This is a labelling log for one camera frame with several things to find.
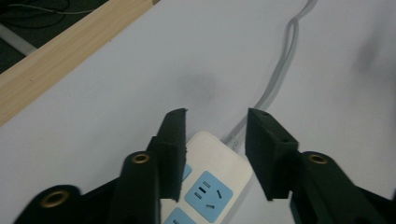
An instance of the wooden plank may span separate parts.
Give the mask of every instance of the wooden plank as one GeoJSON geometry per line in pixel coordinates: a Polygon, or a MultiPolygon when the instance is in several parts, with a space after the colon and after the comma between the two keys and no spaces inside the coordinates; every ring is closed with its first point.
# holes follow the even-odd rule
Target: wooden plank
{"type": "Polygon", "coordinates": [[[0,126],[153,6],[109,0],[0,75],[0,126]]]}

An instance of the white power strip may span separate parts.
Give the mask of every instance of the white power strip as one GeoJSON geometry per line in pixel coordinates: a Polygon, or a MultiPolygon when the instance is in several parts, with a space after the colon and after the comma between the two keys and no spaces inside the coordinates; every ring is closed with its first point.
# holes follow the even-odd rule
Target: white power strip
{"type": "Polygon", "coordinates": [[[206,132],[187,144],[178,203],[161,200],[164,224],[221,223],[252,176],[248,161],[206,132]]]}

